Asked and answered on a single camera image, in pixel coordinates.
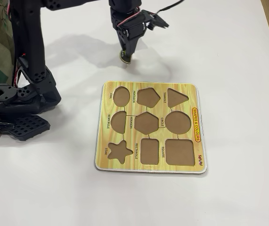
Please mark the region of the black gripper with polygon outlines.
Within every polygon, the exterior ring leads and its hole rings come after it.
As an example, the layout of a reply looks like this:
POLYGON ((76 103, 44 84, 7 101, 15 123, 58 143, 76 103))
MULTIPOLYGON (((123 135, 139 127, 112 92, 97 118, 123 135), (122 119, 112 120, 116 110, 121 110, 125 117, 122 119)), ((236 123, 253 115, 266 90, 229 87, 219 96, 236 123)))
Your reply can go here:
POLYGON ((134 7, 122 12, 121 8, 110 7, 111 22, 117 31, 118 39, 124 54, 131 60, 141 34, 144 34, 147 16, 141 11, 140 7, 134 7))

